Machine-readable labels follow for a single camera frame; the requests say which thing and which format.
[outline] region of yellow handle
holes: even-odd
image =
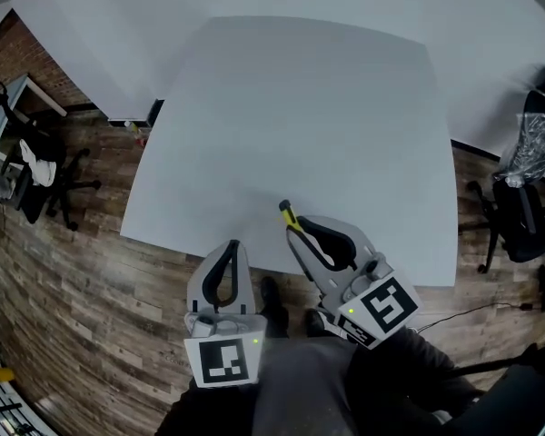
[[[283,200],[281,203],[279,203],[279,210],[281,210],[281,214],[284,217],[284,221],[286,221],[287,226],[291,226],[294,230],[304,233],[301,225],[297,221],[297,217],[292,211],[291,203],[288,200]]]

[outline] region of white table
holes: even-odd
[[[454,284],[451,143],[424,45],[298,18],[204,27],[155,123],[121,234],[301,273],[278,211],[362,228],[416,285]]]
[[[65,109],[63,109],[57,102],[55,102],[55,100],[53,100],[53,98],[50,97],[43,89],[36,85],[36,83],[30,77],[28,77],[28,74],[23,74],[6,86],[6,90],[8,91],[8,106],[22,121],[28,123],[29,119],[21,112],[16,111],[15,107],[18,103],[18,100],[20,100],[22,93],[25,91],[25,88],[30,89],[32,92],[38,95],[38,97],[40,97],[43,102],[45,102],[58,114],[60,114],[61,116],[66,116]],[[0,108],[0,139],[2,138],[2,133],[4,132],[7,123],[8,118],[6,118],[4,109]],[[0,160],[5,160],[5,158],[6,154],[0,151]]]

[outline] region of wooden floor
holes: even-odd
[[[31,226],[0,205],[4,356],[18,389],[62,435],[150,435],[190,379],[183,315],[186,282],[199,260],[119,236],[142,154],[124,128],[77,120],[60,123],[58,131],[73,151],[91,148],[83,178],[104,185],[74,194],[77,233],[65,229],[61,215]],[[460,221],[479,220],[465,184],[484,180],[496,164],[459,150],[454,158]],[[426,308],[417,324],[489,302],[537,304],[542,260],[516,265],[499,249],[490,273],[480,275],[488,234],[467,233],[459,241],[455,287],[420,288]],[[262,276],[253,272],[255,288]],[[302,277],[274,276],[298,334],[302,311],[318,294]],[[545,342],[545,313],[487,308],[424,336],[459,364],[507,357]],[[486,388],[499,375],[471,378]]]

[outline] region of cable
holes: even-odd
[[[437,322],[433,322],[433,323],[427,324],[426,326],[422,326],[421,328],[418,329],[418,333],[426,331],[428,328],[431,328],[432,326],[436,326],[438,323],[446,322],[448,320],[451,320],[452,318],[456,318],[457,316],[466,315],[467,313],[476,312],[477,310],[486,309],[487,307],[494,307],[495,305],[505,305],[507,307],[511,307],[511,309],[519,309],[523,311],[533,310],[532,303],[522,303],[521,305],[513,305],[512,303],[507,303],[507,302],[493,302],[493,303],[488,303],[486,305],[482,305],[481,307],[477,307],[475,309],[470,309],[466,312],[455,313],[452,316],[442,318],[441,320],[438,320]]]

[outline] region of office chair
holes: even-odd
[[[60,202],[66,227],[71,231],[76,231],[78,224],[71,222],[69,217],[71,209],[68,201],[68,193],[73,189],[82,189],[85,187],[99,189],[101,187],[100,181],[77,182],[73,179],[80,158],[87,156],[90,153],[89,149],[85,148],[81,150],[71,163],[64,167],[66,160],[64,142],[49,134],[38,131],[32,124],[23,123],[8,106],[8,94],[4,84],[1,82],[0,107],[4,109],[5,115],[8,118],[9,123],[7,128],[26,141],[33,154],[35,154],[36,159],[56,163],[56,174],[53,184],[48,187],[34,185],[32,170],[22,160],[20,145],[16,144],[12,147],[2,167],[2,174],[6,172],[10,164],[21,164],[23,166],[22,172],[16,179],[13,196],[15,209],[22,209],[26,220],[30,224],[34,224],[38,220],[47,201],[49,202],[46,214],[50,217],[56,216],[55,206]]]
[[[537,115],[545,118],[545,69],[540,79],[537,90],[527,95],[523,121],[534,121]],[[509,174],[496,173],[497,181],[492,186],[494,203],[482,195],[481,186],[476,181],[467,186],[479,197],[487,221],[462,224],[459,234],[490,229],[487,259],[479,266],[479,273],[489,271],[499,236],[504,239],[503,248],[513,262],[525,263],[545,253],[545,208],[541,206],[539,193],[533,185],[545,173],[545,121],[538,121],[532,128],[521,127],[509,168],[514,170],[517,179],[523,178],[522,186],[510,187],[507,182]]]

